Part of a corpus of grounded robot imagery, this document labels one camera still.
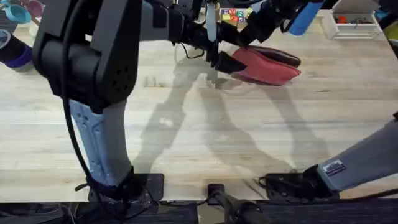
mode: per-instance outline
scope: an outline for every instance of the blue cup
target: blue cup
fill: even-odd
[[[10,4],[7,0],[1,0],[1,3],[6,5],[6,16],[10,21],[25,24],[32,20],[32,16],[29,11],[23,6]]]

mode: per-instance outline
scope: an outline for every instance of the white container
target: white container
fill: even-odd
[[[339,0],[322,19],[323,30],[328,39],[373,40],[382,33],[374,17],[374,11],[379,7],[372,0]],[[337,24],[335,16],[366,18],[372,24]]]

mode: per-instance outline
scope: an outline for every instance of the colorful box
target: colorful box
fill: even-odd
[[[220,18],[222,21],[228,22],[246,22],[246,19],[252,13],[253,9],[233,9],[224,8],[220,9]]]

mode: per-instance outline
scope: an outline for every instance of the light wood surface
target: light wood surface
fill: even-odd
[[[16,35],[32,43],[27,28]],[[327,40],[317,19],[302,37],[276,31],[263,45],[300,57],[302,74],[285,86],[244,83],[203,59],[185,59],[179,45],[141,44],[139,80],[126,111],[127,148],[137,172],[165,175],[164,200],[204,199],[209,183],[225,184],[238,198],[265,198],[253,177],[303,171],[370,135],[398,110],[398,61],[385,39]],[[88,189],[73,190],[85,176],[60,98],[35,72],[3,65],[0,71],[0,202],[85,201]],[[343,197],[397,184],[395,175]]]

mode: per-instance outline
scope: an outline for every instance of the gray arm cover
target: gray arm cover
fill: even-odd
[[[183,23],[181,13],[143,1],[141,41],[179,39]],[[83,141],[90,173],[95,181],[105,186],[118,186],[131,171],[124,133],[125,106],[126,100],[105,108],[102,114],[95,114],[89,106],[70,100],[71,114]]]
[[[398,173],[398,122],[382,129],[318,166],[335,192]]]

